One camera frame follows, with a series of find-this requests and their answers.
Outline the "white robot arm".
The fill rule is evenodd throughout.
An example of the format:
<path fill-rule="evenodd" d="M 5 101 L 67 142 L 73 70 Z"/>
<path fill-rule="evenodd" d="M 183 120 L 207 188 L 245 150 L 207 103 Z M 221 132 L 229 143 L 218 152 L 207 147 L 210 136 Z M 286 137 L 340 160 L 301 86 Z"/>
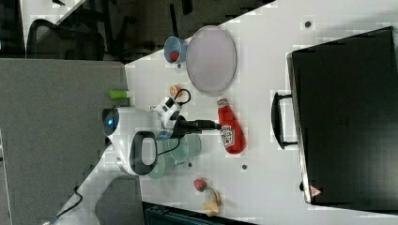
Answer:
<path fill-rule="evenodd" d="M 182 106 L 166 97 L 149 111 L 136 107 L 111 110 L 103 121 L 110 144 L 60 212 L 42 225 L 100 225 L 95 209 L 108 186 L 120 176 L 147 175 L 154 170 L 157 162 L 144 162 L 145 151 L 158 154 L 159 141 L 221 128 L 211 120 L 186 120 L 180 114 Z"/>

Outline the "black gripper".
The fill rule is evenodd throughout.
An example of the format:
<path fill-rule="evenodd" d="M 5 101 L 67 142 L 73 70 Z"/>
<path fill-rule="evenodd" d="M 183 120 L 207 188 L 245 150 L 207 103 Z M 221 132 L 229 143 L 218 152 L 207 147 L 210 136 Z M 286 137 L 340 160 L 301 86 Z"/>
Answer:
<path fill-rule="evenodd" d="M 187 134 L 200 133 L 200 130 L 220 130 L 222 126 L 211 120 L 187 121 L 183 116 L 176 119 L 172 139 L 183 138 Z"/>

